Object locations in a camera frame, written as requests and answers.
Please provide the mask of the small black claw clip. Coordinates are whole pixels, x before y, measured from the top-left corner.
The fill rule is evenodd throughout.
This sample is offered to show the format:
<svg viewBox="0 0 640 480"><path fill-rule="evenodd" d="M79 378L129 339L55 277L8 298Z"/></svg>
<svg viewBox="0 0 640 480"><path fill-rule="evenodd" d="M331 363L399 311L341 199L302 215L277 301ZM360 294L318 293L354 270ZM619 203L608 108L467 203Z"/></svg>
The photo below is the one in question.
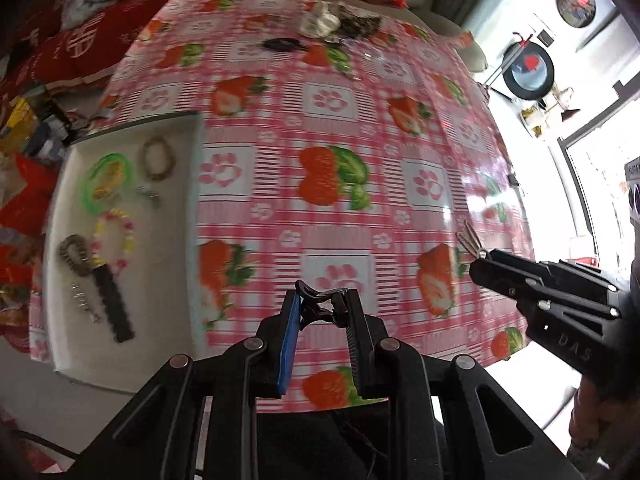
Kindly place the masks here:
<svg viewBox="0 0 640 480"><path fill-rule="evenodd" d="M332 288L320 292L303 280L297 280L295 290L300 297L300 330L315 322L330 323L338 328L349 326L347 288Z"/></svg>

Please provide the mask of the striped small hair clip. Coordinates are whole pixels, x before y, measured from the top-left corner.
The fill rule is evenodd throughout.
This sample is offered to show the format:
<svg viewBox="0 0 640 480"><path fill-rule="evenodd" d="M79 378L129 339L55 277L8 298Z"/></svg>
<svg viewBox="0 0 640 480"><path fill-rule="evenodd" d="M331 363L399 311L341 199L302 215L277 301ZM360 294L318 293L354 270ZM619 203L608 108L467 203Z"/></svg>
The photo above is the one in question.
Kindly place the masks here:
<svg viewBox="0 0 640 480"><path fill-rule="evenodd" d="M474 259L484 259L487 256L488 251L469 220L463 220L462 229L456 233L456 237Z"/></svg>

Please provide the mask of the black scalloped snap clip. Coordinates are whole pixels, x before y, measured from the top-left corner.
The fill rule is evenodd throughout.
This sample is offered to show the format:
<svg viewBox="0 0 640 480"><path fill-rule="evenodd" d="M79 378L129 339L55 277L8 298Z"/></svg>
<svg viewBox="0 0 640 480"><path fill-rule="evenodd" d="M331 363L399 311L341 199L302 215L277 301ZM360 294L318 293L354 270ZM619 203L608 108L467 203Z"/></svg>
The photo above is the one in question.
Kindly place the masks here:
<svg viewBox="0 0 640 480"><path fill-rule="evenodd" d="M134 329L111 268L107 264L96 266L92 269L92 276L104 305L107 322L111 326L115 341L118 344L122 344L134 339Z"/></svg>

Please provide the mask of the silver rhinestone hair pin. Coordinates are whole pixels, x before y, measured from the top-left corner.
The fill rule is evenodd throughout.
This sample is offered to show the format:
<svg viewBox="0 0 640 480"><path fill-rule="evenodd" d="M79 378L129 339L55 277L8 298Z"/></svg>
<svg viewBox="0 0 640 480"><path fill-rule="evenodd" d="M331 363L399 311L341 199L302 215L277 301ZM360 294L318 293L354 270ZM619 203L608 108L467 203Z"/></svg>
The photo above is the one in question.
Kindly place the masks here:
<svg viewBox="0 0 640 480"><path fill-rule="evenodd" d="M152 189L151 185L147 183L140 184L136 187L136 192L140 196L144 197L150 203L152 208L160 208L162 200L160 199L160 196L157 194L157 192Z"/></svg>

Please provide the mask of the silver star hair clip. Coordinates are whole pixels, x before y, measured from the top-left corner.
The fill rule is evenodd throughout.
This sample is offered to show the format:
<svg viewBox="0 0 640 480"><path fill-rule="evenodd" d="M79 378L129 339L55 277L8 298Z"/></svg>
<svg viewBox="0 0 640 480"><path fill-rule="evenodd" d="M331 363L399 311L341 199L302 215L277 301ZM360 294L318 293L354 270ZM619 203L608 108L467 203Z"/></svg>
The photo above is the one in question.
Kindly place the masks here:
<svg viewBox="0 0 640 480"><path fill-rule="evenodd" d="M93 323L101 322L100 316L96 313L96 310L93 309L92 304L90 304L90 301L81 286L78 283L73 282L70 284L70 290L72 291L73 300L76 302L79 309L88 315L90 321Z"/></svg>

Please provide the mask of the green translucent bangle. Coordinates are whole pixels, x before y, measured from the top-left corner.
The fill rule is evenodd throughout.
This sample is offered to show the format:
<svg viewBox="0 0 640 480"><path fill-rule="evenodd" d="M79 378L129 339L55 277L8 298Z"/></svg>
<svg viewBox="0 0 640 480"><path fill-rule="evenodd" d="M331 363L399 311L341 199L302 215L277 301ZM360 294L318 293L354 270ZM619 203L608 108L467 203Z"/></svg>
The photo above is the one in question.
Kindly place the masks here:
<svg viewBox="0 0 640 480"><path fill-rule="evenodd" d="M120 153L102 156L85 173L79 187L81 203L89 214L103 214L132 188L132 167Z"/></svg>

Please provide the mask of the white jewelry tray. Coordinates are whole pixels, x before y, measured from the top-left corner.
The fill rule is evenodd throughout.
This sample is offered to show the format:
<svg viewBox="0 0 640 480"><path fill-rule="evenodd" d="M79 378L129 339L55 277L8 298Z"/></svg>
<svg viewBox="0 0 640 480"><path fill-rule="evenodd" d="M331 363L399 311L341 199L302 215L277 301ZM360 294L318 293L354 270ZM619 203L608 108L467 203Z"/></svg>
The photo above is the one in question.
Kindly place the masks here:
<svg viewBox="0 0 640 480"><path fill-rule="evenodd" d="M195 219L203 119L195 112L135 120L70 147L47 225L42 294L54 370L74 382L133 393L175 353L194 356L200 329ZM89 214L79 187L102 156L131 162L132 188L103 214ZM147 183L160 208L136 192ZM118 344L92 269L107 264L122 293L134 339ZM73 300L78 283L101 322Z"/></svg>

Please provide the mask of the pink strawberry tablecloth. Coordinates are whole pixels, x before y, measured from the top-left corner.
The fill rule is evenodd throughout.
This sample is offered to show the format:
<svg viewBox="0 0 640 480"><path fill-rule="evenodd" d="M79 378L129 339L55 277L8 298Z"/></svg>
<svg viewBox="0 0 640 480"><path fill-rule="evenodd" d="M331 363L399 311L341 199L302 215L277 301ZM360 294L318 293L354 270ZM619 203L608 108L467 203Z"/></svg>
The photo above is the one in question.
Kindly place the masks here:
<svg viewBox="0 0 640 480"><path fill-rule="evenodd" d="M200 333L214 356L297 280L352 288L416 350L484 365L527 339L514 303L475 286L456 233L532 251L498 128L463 62L471 39L380 16L364 39L298 32L312 0L168 0L119 63L101 131L203 119L196 170ZM266 50L296 38L307 52Z"/></svg>

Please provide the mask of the black oval hair clip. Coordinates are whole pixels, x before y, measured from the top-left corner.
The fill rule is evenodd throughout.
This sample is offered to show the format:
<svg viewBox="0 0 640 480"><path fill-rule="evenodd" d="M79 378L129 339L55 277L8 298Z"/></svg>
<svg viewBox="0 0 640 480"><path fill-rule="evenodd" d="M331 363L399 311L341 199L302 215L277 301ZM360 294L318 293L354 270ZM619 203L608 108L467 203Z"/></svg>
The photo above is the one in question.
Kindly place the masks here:
<svg viewBox="0 0 640 480"><path fill-rule="evenodd" d="M302 44L298 39L288 37L267 39L262 42L262 47L266 50L279 53L308 51L308 47Z"/></svg>

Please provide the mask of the dark patterned scrunchie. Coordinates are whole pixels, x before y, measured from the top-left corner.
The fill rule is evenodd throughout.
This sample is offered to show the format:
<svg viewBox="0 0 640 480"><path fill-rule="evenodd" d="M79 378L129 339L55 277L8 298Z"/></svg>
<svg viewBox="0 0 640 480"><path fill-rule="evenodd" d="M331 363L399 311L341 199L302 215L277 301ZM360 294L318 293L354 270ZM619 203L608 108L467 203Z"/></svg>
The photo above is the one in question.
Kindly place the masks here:
<svg viewBox="0 0 640 480"><path fill-rule="evenodd" d="M337 35L347 39L364 39L377 34L381 29L380 16L360 16L348 10L346 6L337 7L340 26Z"/></svg>

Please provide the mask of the dark blue bottle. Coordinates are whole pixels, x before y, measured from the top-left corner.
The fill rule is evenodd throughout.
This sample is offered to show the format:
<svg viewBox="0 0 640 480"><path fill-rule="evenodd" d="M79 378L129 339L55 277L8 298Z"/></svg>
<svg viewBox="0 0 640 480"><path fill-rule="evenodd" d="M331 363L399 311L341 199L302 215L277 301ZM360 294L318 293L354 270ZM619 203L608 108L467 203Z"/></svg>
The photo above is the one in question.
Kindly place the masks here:
<svg viewBox="0 0 640 480"><path fill-rule="evenodd" d="M40 122L29 138L24 155L45 164L62 162L68 146L75 139L75 133L56 118Z"/></svg>

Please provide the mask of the cream satin scrunchie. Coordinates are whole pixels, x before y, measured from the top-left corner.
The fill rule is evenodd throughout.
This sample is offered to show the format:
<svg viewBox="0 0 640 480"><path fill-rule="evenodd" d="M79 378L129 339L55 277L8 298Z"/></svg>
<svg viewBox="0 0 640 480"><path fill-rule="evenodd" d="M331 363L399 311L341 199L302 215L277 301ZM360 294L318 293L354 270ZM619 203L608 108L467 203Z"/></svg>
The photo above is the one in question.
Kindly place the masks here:
<svg viewBox="0 0 640 480"><path fill-rule="evenodd" d="M341 27L340 18L333 14L329 3L316 1L309 11L303 13L298 32L308 39L324 39Z"/></svg>

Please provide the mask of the yellow snack package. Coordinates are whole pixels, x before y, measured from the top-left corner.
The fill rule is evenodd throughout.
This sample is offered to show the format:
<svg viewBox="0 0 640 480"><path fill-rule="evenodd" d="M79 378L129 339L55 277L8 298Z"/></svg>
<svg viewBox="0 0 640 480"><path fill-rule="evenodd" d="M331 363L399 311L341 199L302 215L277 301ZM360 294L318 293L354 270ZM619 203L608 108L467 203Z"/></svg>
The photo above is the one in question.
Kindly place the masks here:
<svg viewBox="0 0 640 480"><path fill-rule="evenodd" d="M10 102L10 114L1 128L0 150L3 155L21 153L35 133L40 120L22 96Z"/></svg>

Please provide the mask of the red quilt with characters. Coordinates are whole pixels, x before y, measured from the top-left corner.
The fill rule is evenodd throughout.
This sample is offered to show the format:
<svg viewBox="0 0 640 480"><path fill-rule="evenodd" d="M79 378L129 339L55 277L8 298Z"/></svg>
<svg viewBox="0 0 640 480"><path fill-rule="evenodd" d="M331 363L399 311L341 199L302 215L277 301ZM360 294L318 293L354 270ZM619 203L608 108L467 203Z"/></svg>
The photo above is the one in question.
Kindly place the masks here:
<svg viewBox="0 0 640 480"><path fill-rule="evenodd" d="M1 102L42 84L65 92L99 84L114 73L131 44L168 0L112 0L73 26L63 24L70 0L32 0L24 21L6 34L10 57Z"/></svg>

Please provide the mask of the round black wall mirror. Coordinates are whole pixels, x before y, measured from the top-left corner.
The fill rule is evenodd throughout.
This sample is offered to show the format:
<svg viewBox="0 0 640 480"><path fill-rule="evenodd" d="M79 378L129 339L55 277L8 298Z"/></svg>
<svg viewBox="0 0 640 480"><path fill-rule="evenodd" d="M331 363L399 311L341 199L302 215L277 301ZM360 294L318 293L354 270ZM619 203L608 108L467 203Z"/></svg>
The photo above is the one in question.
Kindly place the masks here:
<svg viewBox="0 0 640 480"><path fill-rule="evenodd" d="M503 72L506 88L523 101L539 101L554 84L555 69L549 53L536 42L529 42Z"/></svg>

